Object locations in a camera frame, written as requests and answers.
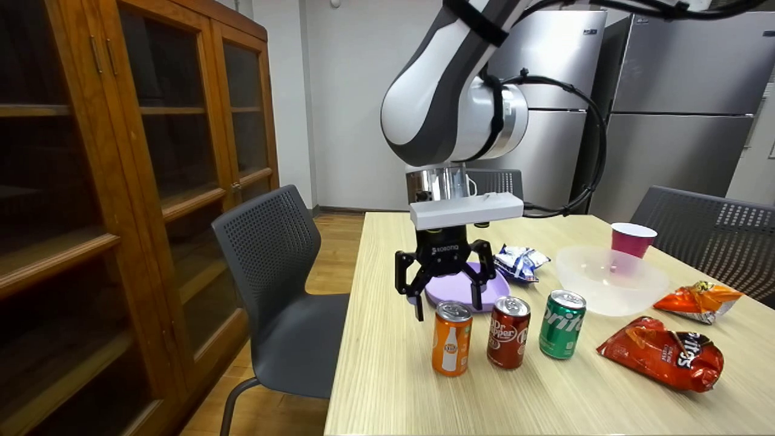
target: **paper cup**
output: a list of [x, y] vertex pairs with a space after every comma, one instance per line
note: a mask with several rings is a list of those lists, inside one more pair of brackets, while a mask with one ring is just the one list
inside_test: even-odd
[[611, 247], [616, 251], [627, 251], [633, 257], [645, 257], [651, 239], [657, 236], [653, 228], [636, 225], [636, 222], [613, 222], [611, 229], [613, 229]]

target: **soda can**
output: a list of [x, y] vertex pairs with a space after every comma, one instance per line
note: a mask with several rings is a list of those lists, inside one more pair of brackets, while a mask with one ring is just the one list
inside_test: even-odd
[[552, 289], [541, 323], [541, 350], [567, 361], [577, 350], [587, 300], [582, 293]]
[[530, 304], [521, 297], [502, 297], [492, 306], [487, 359], [500, 367], [519, 367], [523, 362], [530, 327]]
[[431, 362], [438, 374], [457, 378], [468, 371], [471, 310], [460, 303], [435, 304]]

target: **chair leg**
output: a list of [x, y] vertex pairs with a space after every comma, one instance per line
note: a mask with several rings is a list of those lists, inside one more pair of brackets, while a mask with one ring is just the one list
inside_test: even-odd
[[262, 385], [260, 378], [246, 378], [239, 385], [236, 385], [233, 391], [228, 391], [228, 398], [226, 398], [226, 406], [222, 406], [221, 436], [228, 436], [233, 430], [233, 413], [236, 413], [237, 396], [244, 390], [257, 386], [257, 385]]

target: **red chip bag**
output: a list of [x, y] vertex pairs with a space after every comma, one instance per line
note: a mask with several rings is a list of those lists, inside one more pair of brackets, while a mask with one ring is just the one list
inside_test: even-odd
[[636, 316], [598, 346], [598, 352], [670, 390], [709, 390], [725, 352], [698, 331], [668, 331], [661, 320]]
[[718, 322], [736, 300], [738, 289], [698, 280], [692, 285], [680, 285], [673, 293], [653, 303], [657, 310], [676, 312], [702, 323]]

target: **refrigerator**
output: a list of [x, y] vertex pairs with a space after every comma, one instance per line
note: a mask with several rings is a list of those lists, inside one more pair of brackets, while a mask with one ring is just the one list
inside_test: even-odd
[[[775, 15], [605, 25], [595, 101], [607, 164], [589, 210], [627, 220], [653, 183], [725, 196], [775, 61]], [[592, 173], [587, 126], [575, 190]]]
[[[542, 10], [521, 22], [490, 61], [490, 71], [547, 74], [592, 93], [605, 32], [604, 10]], [[530, 116], [513, 153], [471, 166], [521, 170], [523, 199], [560, 208], [572, 196], [587, 104], [552, 85], [521, 85]]]

